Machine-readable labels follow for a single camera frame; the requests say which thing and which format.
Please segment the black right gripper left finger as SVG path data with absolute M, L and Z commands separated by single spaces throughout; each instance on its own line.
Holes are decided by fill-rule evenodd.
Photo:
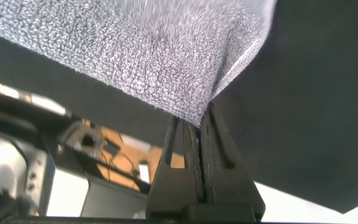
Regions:
M 185 167 L 172 168 L 175 146 L 184 150 Z M 196 128 L 175 116 L 164 141 L 161 157 L 147 198 L 147 218 L 180 218 L 188 205 L 204 199 Z

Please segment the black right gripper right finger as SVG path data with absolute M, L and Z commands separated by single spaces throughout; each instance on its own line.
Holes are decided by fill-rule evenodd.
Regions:
M 210 103 L 200 124 L 206 203 L 229 209 L 229 217 L 262 219 L 264 201 L 216 107 Z

